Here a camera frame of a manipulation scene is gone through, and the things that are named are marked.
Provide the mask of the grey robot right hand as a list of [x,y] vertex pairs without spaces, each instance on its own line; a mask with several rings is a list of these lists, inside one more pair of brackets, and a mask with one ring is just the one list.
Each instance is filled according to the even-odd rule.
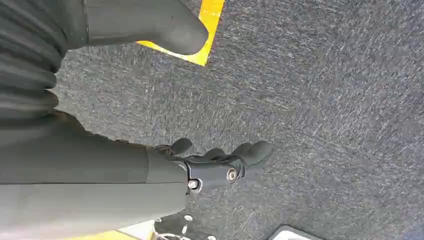
[[181,158],[187,138],[112,140],[56,108],[51,90],[69,50],[149,41],[192,55],[208,36],[180,0],[1,1],[1,239],[86,236],[169,216],[187,195],[228,186],[267,161],[265,141]]

